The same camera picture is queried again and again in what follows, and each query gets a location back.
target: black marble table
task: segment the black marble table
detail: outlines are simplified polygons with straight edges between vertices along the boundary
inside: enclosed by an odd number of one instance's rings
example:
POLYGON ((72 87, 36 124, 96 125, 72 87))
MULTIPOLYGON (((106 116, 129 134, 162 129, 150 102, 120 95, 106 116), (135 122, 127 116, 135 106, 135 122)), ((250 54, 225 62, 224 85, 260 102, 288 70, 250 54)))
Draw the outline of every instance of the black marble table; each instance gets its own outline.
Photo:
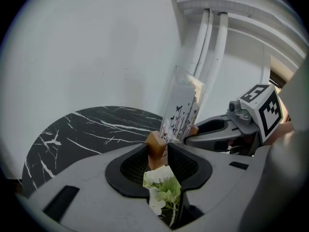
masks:
POLYGON ((87 108, 62 117, 32 145, 23 169, 23 194, 29 197, 78 160, 143 143, 151 131, 160 130, 161 121, 158 115, 119 106, 87 108))

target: black mesh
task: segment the black mesh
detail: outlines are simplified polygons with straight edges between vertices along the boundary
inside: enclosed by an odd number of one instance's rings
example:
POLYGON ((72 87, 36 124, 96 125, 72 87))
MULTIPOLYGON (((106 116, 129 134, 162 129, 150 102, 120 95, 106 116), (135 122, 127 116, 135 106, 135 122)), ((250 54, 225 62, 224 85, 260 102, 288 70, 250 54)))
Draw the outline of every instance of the black mesh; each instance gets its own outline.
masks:
POLYGON ((179 183, 198 171, 198 164, 182 154, 179 150, 169 147, 168 161, 179 183))
POLYGON ((124 160, 120 166, 120 171, 128 180, 143 185, 143 178, 147 165, 148 151, 145 148, 124 160))

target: white flower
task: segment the white flower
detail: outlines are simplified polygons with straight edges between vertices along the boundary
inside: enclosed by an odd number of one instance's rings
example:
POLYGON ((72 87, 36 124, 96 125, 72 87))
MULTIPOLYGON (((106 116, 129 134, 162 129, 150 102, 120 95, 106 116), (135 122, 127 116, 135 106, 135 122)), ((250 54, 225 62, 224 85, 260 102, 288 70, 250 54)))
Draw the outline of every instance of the white flower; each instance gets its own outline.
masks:
POLYGON ((173 177, 174 174, 172 169, 170 169, 170 166, 162 166, 156 170, 147 171, 144 175, 144 181, 151 185, 152 183, 162 183, 173 177))
POLYGON ((149 190, 149 207, 153 210, 153 212, 159 216, 162 213, 162 208, 165 206, 165 201, 158 201, 155 197, 156 193, 159 191, 159 188, 152 187, 147 188, 149 190))

